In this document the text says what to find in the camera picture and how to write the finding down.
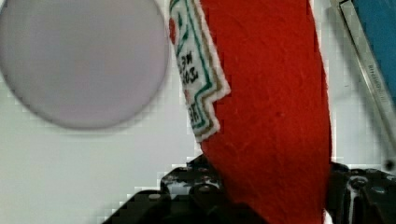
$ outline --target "white circular object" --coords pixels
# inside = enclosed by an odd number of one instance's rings
[[[0,15],[0,66],[39,117],[74,129],[130,119],[163,84],[163,15],[148,0],[12,0]]]

